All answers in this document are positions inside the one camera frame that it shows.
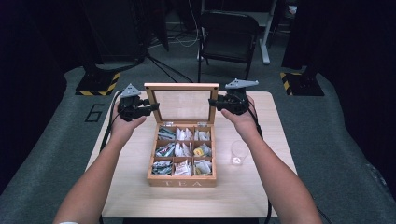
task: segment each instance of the wooden table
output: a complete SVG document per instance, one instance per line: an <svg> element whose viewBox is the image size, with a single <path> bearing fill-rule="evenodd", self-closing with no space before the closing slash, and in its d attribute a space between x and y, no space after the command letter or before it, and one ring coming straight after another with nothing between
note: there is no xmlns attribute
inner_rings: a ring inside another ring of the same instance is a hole
<svg viewBox="0 0 396 224"><path fill-rule="evenodd" d="M296 172L271 93L250 91L247 94L255 100L265 141L278 157ZM140 96L147 99L145 91L142 91ZM88 166L99 153L106 126L107 122L98 136ZM231 143L241 138L231 122L219 111L215 119L218 169L218 184L215 188L150 187L147 173L155 128L156 120L154 116L149 116L146 122L134 131L132 138L122 150L103 211L104 217L193 218L267 215L267 196L251 155L246 158L243 166L230 164Z"/></svg>

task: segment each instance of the tea bag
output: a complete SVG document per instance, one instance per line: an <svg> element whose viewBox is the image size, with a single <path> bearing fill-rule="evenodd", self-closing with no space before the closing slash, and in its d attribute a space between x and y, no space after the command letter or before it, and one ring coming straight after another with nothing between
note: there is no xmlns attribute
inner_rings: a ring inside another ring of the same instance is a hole
<svg viewBox="0 0 396 224"><path fill-rule="evenodd" d="M190 147L188 147L184 143L182 143L182 144L176 143L175 156L177 156L177 157L190 157L191 156L191 143L190 143Z"/></svg>
<svg viewBox="0 0 396 224"><path fill-rule="evenodd" d="M195 175L211 175L212 174L212 162L206 161L206 160L195 161L194 174Z"/></svg>
<svg viewBox="0 0 396 224"><path fill-rule="evenodd" d="M174 175L191 175L191 163L188 160L175 163Z"/></svg>
<svg viewBox="0 0 396 224"><path fill-rule="evenodd" d="M161 126L158 131L158 139L159 140L175 140L176 133L172 132L171 130L167 129L166 127Z"/></svg>
<svg viewBox="0 0 396 224"><path fill-rule="evenodd" d="M211 157L212 156L212 148L207 146L205 143L200 145L198 148L196 148L194 151L194 156L195 157Z"/></svg>
<svg viewBox="0 0 396 224"><path fill-rule="evenodd" d="M181 130L177 128L176 132L177 132L176 133L177 140L180 141L191 140L192 132L188 128L186 128L186 130Z"/></svg>
<svg viewBox="0 0 396 224"><path fill-rule="evenodd" d="M152 173L154 175L170 175L172 173L172 162L155 161L152 164Z"/></svg>
<svg viewBox="0 0 396 224"><path fill-rule="evenodd" d="M175 143L169 143L166 146L155 149L156 157L170 157L175 151Z"/></svg>
<svg viewBox="0 0 396 224"><path fill-rule="evenodd" d="M208 131L208 132L200 132L198 130L195 131L194 140L195 141L210 141L210 131Z"/></svg>

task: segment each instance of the yellow and black tape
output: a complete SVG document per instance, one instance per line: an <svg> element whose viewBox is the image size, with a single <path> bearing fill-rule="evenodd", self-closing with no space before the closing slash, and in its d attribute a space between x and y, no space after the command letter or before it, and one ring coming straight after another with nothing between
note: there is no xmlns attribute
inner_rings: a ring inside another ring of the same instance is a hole
<svg viewBox="0 0 396 224"><path fill-rule="evenodd" d="M105 86L102 91L76 91L76 95L96 96L96 95L110 95L116 87L117 81L120 78L120 73L114 75L108 86Z"/></svg>
<svg viewBox="0 0 396 224"><path fill-rule="evenodd" d="M286 74L300 76L301 73L280 73L280 78L282 78L283 87L285 88L286 94L287 95L293 95L293 92L291 90L291 86L290 86L290 84L288 82L288 78L287 78Z"/></svg>

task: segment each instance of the gray floor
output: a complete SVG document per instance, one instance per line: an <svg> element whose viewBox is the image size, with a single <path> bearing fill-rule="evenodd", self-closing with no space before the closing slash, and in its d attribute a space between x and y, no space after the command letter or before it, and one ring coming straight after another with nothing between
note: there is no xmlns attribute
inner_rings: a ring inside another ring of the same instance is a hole
<svg viewBox="0 0 396 224"><path fill-rule="evenodd" d="M286 34L275 36L269 65L264 65L260 51L255 51L250 80L259 80L260 85L247 90L273 94L297 172L332 223L396 223L396 203L345 129L332 84L318 75L324 97L286 94L279 73L290 71L280 66L287 40ZM149 49L150 55L196 81L196 44L188 48L176 40L171 42L176 43L170 44L169 52L159 46ZM218 82L223 87L243 77L243 65L211 62L209 67L204 65L203 82ZM186 82L170 74L178 82ZM75 88L83 75L82 68L64 75L67 90L61 104L0 197L0 223L50 223L64 195L84 172L114 92L109 96L76 96ZM145 60L121 73L116 90L129 83L143 90L145 82L173 80ZM86 122L94 105L102 114L97 122ZM121 219L106 217L105 223L121 223Z"/></svg>

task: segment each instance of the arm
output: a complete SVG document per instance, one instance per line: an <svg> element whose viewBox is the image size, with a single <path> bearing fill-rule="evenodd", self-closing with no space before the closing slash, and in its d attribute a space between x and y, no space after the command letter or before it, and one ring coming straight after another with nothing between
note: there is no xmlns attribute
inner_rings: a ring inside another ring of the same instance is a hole
<svg viewBox="0 0 396 224"><path fill-rule="evenodd" d="M117 105L114 106L113 114L118 114ZM115 118L107 145L90 168L88 168L74 187L70 189L53 223L65 221L74 221L77 223L98 222L106 203L120 152L132 136L134 129L145 120L146 117L141 117L126 122L120 117Z"/></svg>
<svg viewBox="0 0 396 224"><path fill-rule="evenodd" d="M229 119L247 143L256 164L268 199L282 223L321 223L315 203L301 179L265 143L256 131L256 124L246 112L237 116L226 109L221 113Z"/></svg>

